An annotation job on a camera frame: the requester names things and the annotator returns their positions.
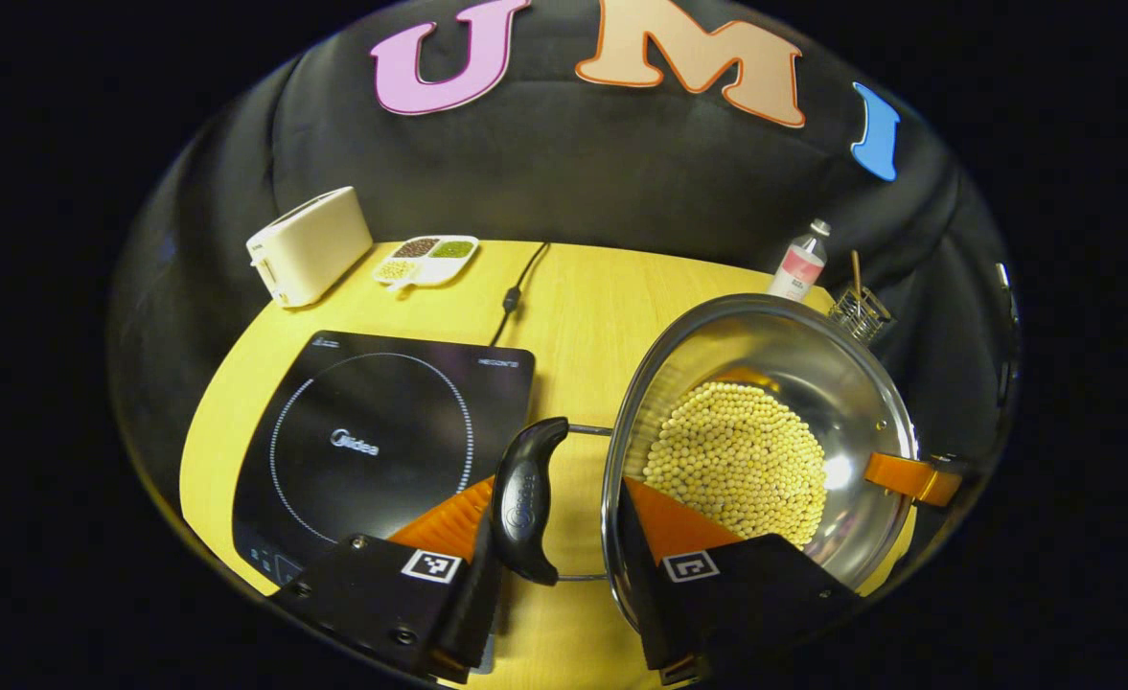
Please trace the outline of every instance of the black cable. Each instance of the black cable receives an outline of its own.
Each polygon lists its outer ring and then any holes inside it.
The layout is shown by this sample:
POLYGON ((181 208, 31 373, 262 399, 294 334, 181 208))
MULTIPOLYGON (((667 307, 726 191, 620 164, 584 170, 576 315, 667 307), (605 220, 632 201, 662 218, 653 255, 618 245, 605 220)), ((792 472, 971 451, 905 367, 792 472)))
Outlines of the black cable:
POLYGON ((546 247, 549 247, 549 245, 550 241, 543 241, 543 246, 539 247, 536 253, 534 253, 532 257, 530 257, 528 262, 526 262, 526 267, 523 271, 520 272, 520 277, 517 278, 517 284, 508 289, 508 292, 503 293, 503 318, 500 319, 500 327, 496 329, 496 331, 494 331, 494 337, 493 339, 491 339, 491 344, 488 345, 491 348, 494 348, 494 344, 496 344, 496 342, 500 339, 500 334, 503 333, 503 326, 505 326, 505 324, 508 322, 508 318, 511 317, 512 311, 517 310, 517 303, 520 302, 520 281, 526 280, 526 274, 528 274, 529 272, 529 266, 534 265, 534 260, 536 260, 538 258, 538 255, 543 253, 543 249, 546 249, 546 247))

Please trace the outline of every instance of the food tray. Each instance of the food tray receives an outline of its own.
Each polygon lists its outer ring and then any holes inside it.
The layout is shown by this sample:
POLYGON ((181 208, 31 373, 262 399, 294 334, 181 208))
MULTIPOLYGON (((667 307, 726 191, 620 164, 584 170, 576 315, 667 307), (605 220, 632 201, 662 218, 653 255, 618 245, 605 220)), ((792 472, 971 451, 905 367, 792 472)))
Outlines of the food tray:
POLYGON ((393 253, 389 253, 388 257, 385 257, 385 260, 376 265, 372 278, 377 283, 394 284, 404 275, 411 275, 412 272, 417 271, 417 274, 414 274, 413 278, 407 281, 407 284, 426 284, 426 286, 446 284, 462 267, 466 267, 473 255, 477 253, 477 248, 479 248, 479 240, 468 235, 423 235, 411 237, 411 239, 398 245, 398 248, 394 249, 393 253), (432 254, 440 253, 450 241, 467 241, 470 247, 461 257, 433 257, 432 254), (405 262, 409 266, 406 274, 394 276, 385 273, 389 264, 402 262, 405 262))

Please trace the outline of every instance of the wire basket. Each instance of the wire basket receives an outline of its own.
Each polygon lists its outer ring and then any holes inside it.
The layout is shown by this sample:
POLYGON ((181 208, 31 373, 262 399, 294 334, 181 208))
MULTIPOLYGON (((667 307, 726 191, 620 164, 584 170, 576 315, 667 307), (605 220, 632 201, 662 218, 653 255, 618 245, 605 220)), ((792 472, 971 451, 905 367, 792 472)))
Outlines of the wire basket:
POLYGON ((874 292, 870 288, 862 286, 862 301, 857 301, 857 293, 852 286, 845 288, 840 293, 840 299, 827 311, 827 318, 837 324, 840 328, 849 331, 857 342, 870 347, 882 327, 891 322, 891 311, 883 307, 874 292))

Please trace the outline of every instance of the wooden tabletop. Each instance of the wooden tabletop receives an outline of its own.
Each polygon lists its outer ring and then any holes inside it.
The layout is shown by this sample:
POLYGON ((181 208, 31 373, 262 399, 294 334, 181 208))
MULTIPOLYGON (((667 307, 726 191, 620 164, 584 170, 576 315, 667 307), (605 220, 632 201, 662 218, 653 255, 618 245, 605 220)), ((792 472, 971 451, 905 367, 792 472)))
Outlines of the wooden tabletop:
MULTIPOLYGON (((503 316, 503 294, 538 249, 531 241, 482 241, 450 283, 389 293, 371 272, 397 245, 374 246, 314 306, 265 307, 214 373, 193 418, 182 459, 184 520, 263 594, 276 586, 235 551, 232 498, 262 412, 309 337, 340 330, 486 345, 503 316)), ((567 416, 573 424, 614 426, 633 372, 670 322, 723 294, 764 292, 772 277, 694 258, 550 245, 526 276, 499 345, 536 356, 530 421, 567 416)), ((831 297, 814 288, 804 303, 827 313, 831 297)), ((552 518, 543 545, 563 575, 602 572, 607 444, 606 437, 571 435, 552 458, 552 518)), ((872 585, 887 577, 910 533, 913 520, 872 585)), ((606 581, 543 586, 508 580, 494 672, 472 674, 466 687, 660 687, 606 581)))

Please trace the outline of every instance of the white divided tray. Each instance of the white divided tray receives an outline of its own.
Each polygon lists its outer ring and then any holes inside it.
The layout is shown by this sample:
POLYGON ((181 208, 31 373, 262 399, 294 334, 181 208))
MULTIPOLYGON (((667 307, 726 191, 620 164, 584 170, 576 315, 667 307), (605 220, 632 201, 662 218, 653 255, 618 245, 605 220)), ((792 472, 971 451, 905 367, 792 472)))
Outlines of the white divided tray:
POLYGON ((398 245, 397 249, 389 253, 385 260, 380 262, 376 266, 376 271, 372 272, 372 278, 377 283, 394 284, 399 280, 409 278, 407 284, 444 284, 453 278, 459 271, 470 260, 470 257, 475 255, 477 248, 479 248, 479 240, 476 237, 468 235, 424 235, 420 237, 411 237, 402 245, 398 245), (405 257, 398 257, 398 253, 402 253, 406 246, 413 246, 414 244, 428 244, 432 241, 430 248, 426 253, 413 257, 413 255, 405 255, 405 257), (441 248, 444 248, 450 241, 467 241, 470 245, 468 253, 464 257, 432 257, 433 253, 438 253, 441 248), (407 265, 406 274, 398 275, 396 272, 388 272, 388 267, 391 264, 397 264, 405 262, 407 265))

